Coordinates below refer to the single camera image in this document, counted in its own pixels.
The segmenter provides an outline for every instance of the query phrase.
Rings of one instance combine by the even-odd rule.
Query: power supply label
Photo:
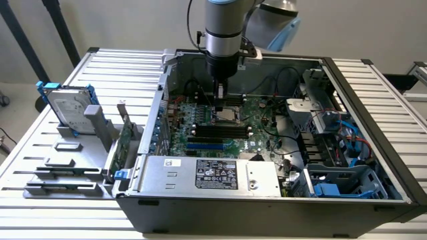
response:
[[[197,189],[237,190],[236,161],[197,159],[195,186]]]

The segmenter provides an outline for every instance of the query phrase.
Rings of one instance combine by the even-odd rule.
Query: blue pcie slot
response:
[[[223,144],[187,144],[187,149],[223,150]]]

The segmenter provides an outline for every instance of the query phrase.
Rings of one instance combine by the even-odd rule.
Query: wire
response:
[[[279,152],[276,152],[276,146],[277,146],[277,143],[280,143],[280,142],[281,142],[281,139],[279,139],[279,141],[275,142],[275,144],[272,145],[269,154],[271,154],[271,153],[275,153],[275,154],[279,155],[279,156],[285,156],[285,155],[289,155],[289,154],[300,153],[300,152],[301,152],[300,150],[291,151],[291,152],[288,152],[288,153],[279,153]]]
[[[253,117],[253,116],[247,116],[245,118],[243,118],[243,119],[240,120],[240,122],[248,120],[251,117]]]
[[[6,136],[8,139],[10,139],[10,141],[15,143],[15,145],[17,145],[17,142],[13,140],[13,138],[10,138],[10,136],[8,135],[6,131],[0,127],[0,130],[2,131],[4,135]]]
[[[260,86],[265,83],[267,79],[272,79],[273,81],[276,81],[273,76],[265,76],[264,79],[257,84],[257,86],[251,91],[248,91],[245,94],[248,95],[248,94],[253,93],[256,91],[256,89],[259,89]]]
[[[355,140],[356,140],[356,142],[361,142],[367,145],[367,149],[368,149],[367,156],[371,157],[372,156],[372,148],[371,148],[371,144],[368,143],[368,141],[360,137],[356,137]]]
[[[289,155],[289,154],[293,154],[293,153],[300,153],[301,151],[300,151],[300,150],[296,150],[296,151],[291,151],[291,152],[288,152],[288,153],[277,153],[276,150],[273,149],[272,152],[273,152],[276,155],[285,156],[285,155]]]
[[[184,84],[183,95],[187,94],[187,87],[188,87],[188,84],[191,84],[191,83],[196,83],[197,86],[200,86],[200,83],[199,83],[197,79],[195,79],[195,78],[188,79],[187,82],[185,82],[185,84]]]
[[[308,122],[307,122],[307,125],[305,125],[305,131],[308,130],[308,126],[309,126],[309,124],[312,123],[313,118],[315,118],[320,113],[325,113],[325,112],[335,112],[335,113],[337,113],[337,115],[339,115],[339,130],[337,130],[337,133],[341,132],[341,129],[343,129],[341,114],[340,114],[339,111],[336,111],[335,109],[329,109],[329,108],[325,108],[324,110],[319,111],[319,112],[308,119]]]
[[[203,50],[200,49],[200,46],[195,43],[193,41],[193,37],[192,37],[192,32],[189,31],[189,11],[192,9],[192,3],[193,3],[193,0],[189,0],[188,2],[188,8],[187,8],[187,33],[188,33],[188,38],[189,38],[189,41],[191,41],[191,44],[192,46],[199,49],[199,51],[201,52]]]
[[[261,117],[260,117],[260,120],[263,120],[263,118],[265,117],[265,114],[267,114],[268,110],[272,109],[273,107],[275,107],[275,105],[271,106],[268,109],[265,109],[265,111],[264,111],[264,113],[263,113],[263,115],[261,115]],[[275,136],[275,137],[280,137],[280,138],[288,138],[288,139],[292,139],[295,142],[297,142],[297,140],[296,140],[295,137],[291,137],[291,136],[287,136],[287,135],[279,135],[279,134],[275,134],[275,133],[271,133],[269,131],[267,131],[265,126],[264,126],[263,123],[260,123],[260,127],[261,127],[263,131],[264,131],[268,135]]]
[[[205,100],[207,100],[207,102],[208,102],[208,105],[211,106],[211,108],[212,108],[212,104],[211,104],[211,101],[209,101],[209,98],[208,98],[208,95],[205,94],[205,91],[203,90],[203,87],[200,86],[200,90],[201,90],[201,92],[203,92],[203,95],[204,95],[204,97],[205,97]]]
[[[288,70],[288,69],[291,69],[291,70],[295,71],[296,76],[297,76],[297,81],[299,81],[299,83],[301,83],[301,75],[300,75],[300,72],[299,72],[297,69],[296,69],[295,67],[292,67],[292,66],[284,66],[284,67],[280,69],[280,71],[279,71],[279,73],[277,73],[277,75],[276,75],[276,79],[279,79],[281,72],[283,72],[284,70]]]
[[[275,76],[275,89],[273,89],[275,93],[279,93],[279,77],[280,77],[280,74],[281,74],[281,72],[283,72],[284,70],[288,70],[288,69],[291,69],[291,70],[295,71],[296,76],[297,76],[297,83],[299,83],[299,84],[303,83],[303,76],[300,75],[300,72],[297,71],[297,69],[296,69],[295,67],[292,67],[292,66],[284,66],[284,67],[279,70],[279,72],[277,72],[277,74],[276,74],[276,76]]]

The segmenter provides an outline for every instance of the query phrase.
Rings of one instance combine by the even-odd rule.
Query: black pole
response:
[[[71,63],[73,67],[76,67],[80,62],[80,56],[79,56],[72,35],[68,31],[65,19],[61,13],[60,2],[59,0],[41,0],[41,1],[48,11],[48,14],[51,15],[51,18],[56,27],[56,31],[60,36],[61,43],[64,44],[64,47],[68,53]]]
[[[20,46],[20,49],[24,52],[24,55],[28,59],[29,65],[32,67],[32,70],[35,71],[35,74],[37,75],[39,80],[43,81],[44,83],[49,83],[51,80],[49,80],[48,74],[45,72],[45,69],[43,68],[43,65],[37,58],[35,49],[25,36],[19,20],[16,19],[8,0],[0,0],[0,14],[1,14],[1,17],[4,18],[4,22],[8,26],[8,29],[13,34],[13,37]]]

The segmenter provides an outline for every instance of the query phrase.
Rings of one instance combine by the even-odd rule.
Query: circuit board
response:
[[[247,101],[241,106],[232,106],[223,110],[225,113],[229,109],[236,113],[236,119],[232,125],[236,127],[251,127],[252,135],[244,138],[223,138],[223,149],[187,149],[188,139],[193,137],[192,127],[197,123],[201,126],[227,126],[229,125],[229,119],[224,117],[215,119],[215,113],[212,113],[212,107],[209,105],[197,105],[188,98],[181,101],[176,101],[173,106],[169,105],[169,123],[171,124],[171,148],[169,155],[176,157],[187,156],[187,151],[191,150],[193,157],[203,158],[233,158],[233,159],[251,159],[259,153],[265,161],[273,161],[280,164],[280,156],[275,155],[271,151],[271,147],[279,140],[277,137],[268,135],[263,131],[268,130],[271,133],[277,134],[276,127],[271,126],[271,111],[265,111],[265,100],[261,98],[247,98]]]
[[[115,175],[116,171],[123,169],[125,166],[128,153],[129,153],[129,144],[132,138],[132,123],[129,117],[124,118],[123,129],[120,131],[120,136],[116,143],[116,148],[112,156],[111,162],[111,174]]]

